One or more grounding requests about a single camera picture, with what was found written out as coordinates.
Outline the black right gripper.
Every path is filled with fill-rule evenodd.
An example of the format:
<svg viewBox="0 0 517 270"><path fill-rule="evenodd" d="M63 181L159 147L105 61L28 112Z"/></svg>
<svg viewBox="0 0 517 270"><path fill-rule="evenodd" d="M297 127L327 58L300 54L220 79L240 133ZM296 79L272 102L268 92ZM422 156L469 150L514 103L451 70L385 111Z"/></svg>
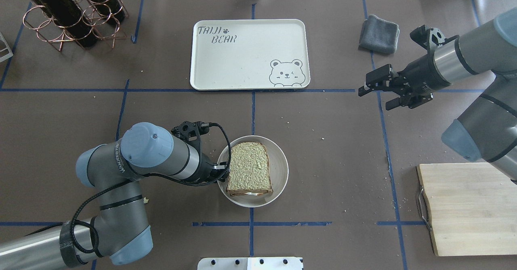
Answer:
<svg viewBox="0 0 517 270"><path fill-rule="evenodd" d="M413 109L432 101L435 91L450 85L438 73L432 57L425 55L399 72L391 64L386 64L367 73L366 84L358 88L358 96L362 97L373 91L393 92L398 97L385 103L387 111L397 107Z"/></svg>

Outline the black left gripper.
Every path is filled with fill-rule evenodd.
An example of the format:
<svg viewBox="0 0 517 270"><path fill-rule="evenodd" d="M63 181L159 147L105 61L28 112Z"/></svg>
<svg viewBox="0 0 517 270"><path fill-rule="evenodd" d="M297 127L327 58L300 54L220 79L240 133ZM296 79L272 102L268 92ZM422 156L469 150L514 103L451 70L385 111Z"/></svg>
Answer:
<svg viewBox="0 0 517 270"><path fill-rule="evenodd" d="M215 164L209 157L201 153L198 182L225 182L230 173L230 158L227 161Z"/></svg>

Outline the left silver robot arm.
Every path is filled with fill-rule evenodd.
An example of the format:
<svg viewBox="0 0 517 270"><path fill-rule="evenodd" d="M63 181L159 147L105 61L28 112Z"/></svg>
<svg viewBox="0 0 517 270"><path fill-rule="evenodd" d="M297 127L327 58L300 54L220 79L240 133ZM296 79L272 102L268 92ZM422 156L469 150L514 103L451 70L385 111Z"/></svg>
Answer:
<svg viewBox="0 0 517 270"><path fill-rule="evenodd" d="M1 245L2 270L64 270L109 257L114 265L135 262L153 248L139 184L160 177L187 186L225 179L230 160L217 164L202 153L201 135L212 122L185 121L171 131L140 122L116 142L83 152L76 175L96 194L72 218Z"/></svg>

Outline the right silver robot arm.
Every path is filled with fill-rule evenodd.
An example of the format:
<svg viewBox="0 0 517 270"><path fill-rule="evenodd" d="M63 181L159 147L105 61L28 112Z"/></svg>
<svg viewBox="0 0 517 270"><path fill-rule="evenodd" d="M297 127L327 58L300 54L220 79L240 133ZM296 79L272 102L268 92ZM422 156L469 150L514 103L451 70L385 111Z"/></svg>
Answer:
<svg viewBox="0 0 517 270"><path fill-rule="evenodd" d="M449 38L426 25L414 29L410 38L426 49L426 55L401 71L386 64L367 73L358 95L393 92L397 98L386 102L386 110L413 109L455 82L493 72L493 82L451 123L441 140L464 159L485 160L516 182L516 16L513 8L467 34Z"/></svg>

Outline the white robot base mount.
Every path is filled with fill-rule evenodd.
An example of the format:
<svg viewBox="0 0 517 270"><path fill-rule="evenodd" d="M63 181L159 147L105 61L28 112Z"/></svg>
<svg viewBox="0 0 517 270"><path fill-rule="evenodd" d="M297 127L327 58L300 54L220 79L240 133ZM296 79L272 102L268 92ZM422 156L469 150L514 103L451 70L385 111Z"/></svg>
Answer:
<svg viewBox="0 0 517 270"><path fill-rule="evenodd" d="M303 270L302 257L206 257L198 270Z"/></svg>

